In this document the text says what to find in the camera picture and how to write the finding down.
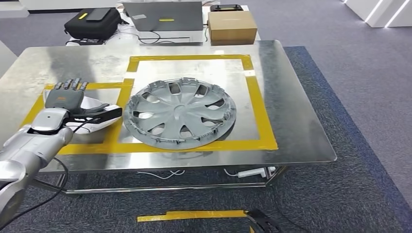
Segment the black box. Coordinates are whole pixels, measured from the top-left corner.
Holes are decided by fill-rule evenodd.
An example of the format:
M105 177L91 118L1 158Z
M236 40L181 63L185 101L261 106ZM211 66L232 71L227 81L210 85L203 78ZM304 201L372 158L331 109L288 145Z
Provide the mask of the black box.
M109 11L100 21L87 21L94 8L83 9L74 18L65 23L65 32L76 39L109 39L121 23L119 12L115 8Z

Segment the power strip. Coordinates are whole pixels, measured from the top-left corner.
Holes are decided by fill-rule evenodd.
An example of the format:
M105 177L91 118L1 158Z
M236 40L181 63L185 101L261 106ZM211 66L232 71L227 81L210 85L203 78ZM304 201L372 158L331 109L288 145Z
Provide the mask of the power strip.
M271 172L274 172L274 171L276 171L276 167L270 166L269 170ZM266 172L265 172L265 169L262 167L262 168L247 170L247 171L241 171L237 175L238 175L239 178L254 176L254 175L261 175L263 178L265 178L266 177Z

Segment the table top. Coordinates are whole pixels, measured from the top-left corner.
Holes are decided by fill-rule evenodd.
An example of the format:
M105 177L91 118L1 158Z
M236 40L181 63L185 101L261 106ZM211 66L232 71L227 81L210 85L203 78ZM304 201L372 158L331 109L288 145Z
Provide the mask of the table top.
M242 5L243 10L249 11L247 5ZM120 12L120 17L129 23L129 25L119 24L118 31L110 39L106 41L107 45L121 45L125 43L138 43L142 44L138 40L136 35L146 43L152 43L158 40L158 35L153 32L139 32L134 26L132 19L126 14L122 13L123 9L117 9ZM210 6L203 6L203 23L207 24L208 13L210 12ZM203 26L202 31L156 31L161 37L158 42L172 41L175 43L188 43L188 42L203 42L205 45L210 45L210 40L206 41L206 36L209 38L209 31L207 26ZM260 35L257 32L255 40L260 40ZM79 44L74 42L67 43L67 46L78 46Z
M126 72L131 56L247 54L254 70L246 74L240 60L143 61L137 72ZM130 46L38 47L26 49L0 79L2 121L0 143L15 133L48 83L82 78L91 83L135 79L132 94L155 80L193 77L221 86L235 101L237 120L225 140L259 139L245 76L256 76L278 150L207 152L134 152L58 155L70 171L162 170L171 168L302 165L336 160L336 154L306 96L281 44L256 41L244 46ZM88 90L86 95L116 103L119 90ZM76 136L73 142L99 143L100 134ZM137 143L123 129L120 142ZM60 172L50 163L42 172Z

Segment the robot finger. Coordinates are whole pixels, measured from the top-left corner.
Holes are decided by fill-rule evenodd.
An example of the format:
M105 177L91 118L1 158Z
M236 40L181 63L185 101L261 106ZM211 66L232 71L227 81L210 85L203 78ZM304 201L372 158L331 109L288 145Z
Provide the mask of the robot finger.
M55 89L60 89L62 87L63 83L62 82L58 82L56 83L56 85L54 85Z
M83 82L82 85L80 86L79 90L82 90L82 91L86 90L86 86L88 84L89 84L88 82Z
M80 82L80 78L75 79L74 82L73 82L73 84L71 85L71 88L72 88L73 90L76 90L76 89L77 89L77 86L79 85L79 82Z
M67 80L65 81L65 84L63 85L63 88L64 88L65 90L69 89L70 84L71 84L72 81L73 81L73 79L67 79Z

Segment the yellow tape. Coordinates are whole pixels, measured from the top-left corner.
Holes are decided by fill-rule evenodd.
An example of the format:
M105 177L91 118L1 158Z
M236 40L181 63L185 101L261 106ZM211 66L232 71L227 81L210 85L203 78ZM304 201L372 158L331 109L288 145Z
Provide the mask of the yellow tape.
M116 122L117 126L122 125L122 120ZM276 144L268 145L262 140L226 140L215 141L210 144L187 150L164 150L148 146L143 143L117 143L113 138L103 144L70 144L63 147L59 154L98 154L98 153L133 153L133 152L202 152L216 150L276 150Z
M87 13L84 13L84 14L82 14L82 16L79 17L79 19L82 19L82 18L84 18L84 17L86 17L86 16L87 16Z
M137 67L139 65L139 61L131 61L129 62L129 65L127 66L127 72L136 72Z
M134 81L134 79L125 79L123 81L124 86L122 87L122 89L120 89L119 97L116 103L116 105L123 110L130 98ZM116 121L113 125L109 126L109 130L106 133L106 138L104 139L103 143L109 143L112 146L116 146L115 144L117 143L117 140L119 138L122 123L123 117Z
M174 19L172 19L172 18L161 18L161 19L159 19L159 21L160 22L173 22Z
M243 210L221 210L221 211L168 211L165 215L139 216L138 222L164 221L194 218L221 218L221 217L246 217Z
M101 144L70 144L59 151L59 154L99 154L99 153L132 153L132 152L202 152L217 150L277 150L275 136L270 125L264 101L259 89L258 81L254 75L253 64L249 55L172 55L172 56L140 56L130 57L128 72L136 72L140 61L166 61L166 60L212 60L212 59L240 59L244 71L247 71L246 84L256 119L256 126L260 139L258 140L224 140L188 150L163 150L143 143L119 143L122 128L122 119L109 126L104 142ZM89 83L88 90L120 88L117 105L124 108L130 98L134 79L124 79L122 83ZM50 84L45 89L53 89ZM31 111L22 122L28 124L33 121L37 113L43 109L42 93L37 98Z
M44 102L43 102L43 91L41 91L39 97L37 98L36 102L33 104L32 109L30 112L27 114L27 116L24 118L23 122L20 124L21 128L23 125L32 123L36 115L44 108Z

